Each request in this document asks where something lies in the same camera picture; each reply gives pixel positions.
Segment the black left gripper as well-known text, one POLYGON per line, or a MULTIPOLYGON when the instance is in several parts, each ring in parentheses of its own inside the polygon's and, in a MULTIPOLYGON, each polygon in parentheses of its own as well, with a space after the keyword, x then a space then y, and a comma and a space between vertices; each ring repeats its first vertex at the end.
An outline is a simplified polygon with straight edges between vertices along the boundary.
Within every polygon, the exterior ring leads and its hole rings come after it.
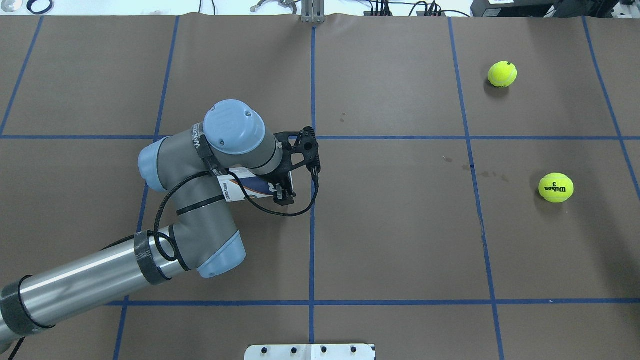
POLYGON ((274 187, 273 201, 280 207, 295 203, 297 194, 294 190, 293 177, 290 170, 277 169, 270 173, 270 184, 274 187))

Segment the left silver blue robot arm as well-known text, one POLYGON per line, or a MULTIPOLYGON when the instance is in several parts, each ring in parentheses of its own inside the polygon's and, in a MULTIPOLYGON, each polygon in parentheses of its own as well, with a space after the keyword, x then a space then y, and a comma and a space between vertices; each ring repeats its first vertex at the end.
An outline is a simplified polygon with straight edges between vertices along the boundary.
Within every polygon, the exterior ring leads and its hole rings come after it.
POLYGON ((38 275, 25 275, 1 290, 1 351, 99 306, 174 276, 197 270, 212 278, 246 256, 220 176, 233 166, 275 187, 274 202, 294 202, 291 155, 310 146, 313 128, 274 133, 262 116, 235 99, 215 104, 190 130, 163 137, 138 157, 141 177, 165 193, 153 228, 128 235, 79 260, 38 275))

